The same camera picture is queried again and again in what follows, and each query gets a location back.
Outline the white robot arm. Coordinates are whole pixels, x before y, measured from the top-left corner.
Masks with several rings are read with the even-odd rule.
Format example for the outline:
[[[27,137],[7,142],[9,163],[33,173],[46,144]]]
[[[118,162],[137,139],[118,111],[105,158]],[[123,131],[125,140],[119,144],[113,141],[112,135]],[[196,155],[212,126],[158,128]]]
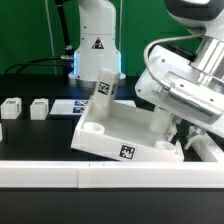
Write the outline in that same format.
[[[164,0],[168,13],[202,40],[195,54],[164,47],[158,39],[144,50],[146,69],[136,83],[138,97],[155,105],[152,112],[113,101],[118,81],[118,58],[110,42],[97,37],[82,49],[77,61],[96,67],[97,82],[72,140],[73,148],[91,151],[127,140],[139,145],[134,130],[154,137],[171,137],[177,116],[198,128],[224,137],[224,0]]]

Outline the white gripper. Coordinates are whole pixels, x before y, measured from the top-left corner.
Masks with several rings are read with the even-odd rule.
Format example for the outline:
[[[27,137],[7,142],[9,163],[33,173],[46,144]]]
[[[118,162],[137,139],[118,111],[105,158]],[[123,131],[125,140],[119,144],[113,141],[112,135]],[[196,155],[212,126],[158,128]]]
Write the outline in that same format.
[[[189,127],[184,149],[205,130],[224,138],[224,94],[197,83],[200,72],[190,61],[161,46],[153,48],[148,60],[149,69],[140,76],[136,94],[196,125]],[[181,125],[172,122],[167,141],[175,145],[181,138]]]

